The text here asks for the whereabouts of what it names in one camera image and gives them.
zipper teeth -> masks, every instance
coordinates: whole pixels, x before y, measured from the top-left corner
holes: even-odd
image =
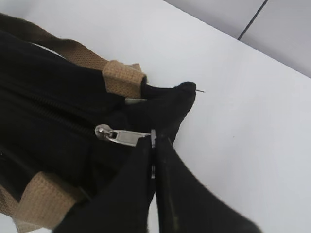
[[[52,107],[52,108],[56,108],[56,109],[60,109],[64,112],[69,112],[71,113],[71,111],[68,111],[66,108],[64,108],[63,106],[55,103],[55,102],[52,102],[52,101],[49,101],[47,99],[43,99],[43,98],[40,98],[38,96],[33,96],[32,98],[34,101],[44,105],[45,107]],[[41,112],[42,115],[44,116],[47,116],[49,118],[52,118],[53,120],[55,120],[56,122],[62,124],[62,125],[65,125],[67,127],[69,127],[70,129],[74,129],[74,130],[77,130],[79,132],[82,132],[83,134],[86,134],[86,135],[93,135],[93,129],[95,128],[94,125],[90,125],[90,128],[89,127],[86,127],[86,126],[82,126],[80,124],[77,124],[75,122],[72,122],[72,121],[68,121],[65,117],[63,116],[60,116],[59,114],[55,113],[53,110],[51,109],[48,109],[48,108],[45,108],[45,107],[41,107],[41,106],[36,106],[36,109],[38,112]]]
[[[42,98],[36,94],[29,93],[27,90],[20,88],[18,86],[14,85],[15,88],[12,88],[12,85],[10,83],[9,83],[9,86],[7,85],[1,85],[1,86],[8,92],[11,92],[13,95],[18,96],[19,98],[29,99],[31,103],[30,105],[34,112],[40,115],[43,115],[45,117],[48,117],[49,119],[56,121],[69,129],[78,131],[84,135],[91,136],[94,134],[93,131],[94,131],[95,125],[88,122],[87,123],[88,126],[84,126],[74,121],[70,121],[69,119],[66,119],[67,117],[61,116],[62,113],[55,113],[55,111],[51,108],[54,108],[56,111],[60,110],[63,112],[63,114],[72,115],[73,117],[76,117],[76,119],[80,118],[81,120],[83,120],[80,117],[81,113],[79,113],[79,111],[75,111],[73,108],[68,108],[66,106],[63,106],[53,100]]]

white surface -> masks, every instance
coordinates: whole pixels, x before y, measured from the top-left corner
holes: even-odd
[[[203,22],[238,38],[263,0],[165,0]]]
[[[242,41],[311,77],[310,12],[310,0],[269,0]]]
[[[309,78],[161,0],[42,0],[25,17],[106,59],[140,62],[151,85],[196,82],[206,93],[175,144],[185,163],[263,232],[310,232]]]

black bag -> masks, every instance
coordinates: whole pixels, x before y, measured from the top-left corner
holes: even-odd
[[[148,86],[137,66],[108,62],[21,19],[0,15],[0,30],[0,210],[20,232],[145,233],[154,193],[162,233],[259,232],[202,186],[173,149],[194,83]],[[55,204],[51,190],[72,202]],[[29,209],[33,199],[44,212]],[[54,219],[54,204],[66,216],[46,225],[31,217]]]

metal zipper pull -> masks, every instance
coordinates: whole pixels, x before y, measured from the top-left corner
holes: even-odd
[[[135,147],[141,137],[150,136],[150,133],[140,133],[127,130],[113,130],[109,125],[98,125],[95,128],[98,139]]]

black fabric bag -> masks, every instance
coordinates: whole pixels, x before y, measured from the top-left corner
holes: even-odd
[[[108,92],[105,73],[34,44],[14,30],[18,19],[0,19],[0,185],[17,203],[44,172],[83,194],[55,233],[145,233],[154,193],[161,233],[259,232],[202,186],[173,149],[194,83],[156,88],[143,77],[140,99],[127,104],[126,95]],[[36,43],[58,52],[49,40]],[[134,146],[116,143],[118,131],[97,128],[96,136],[103,124],[145,134]]]

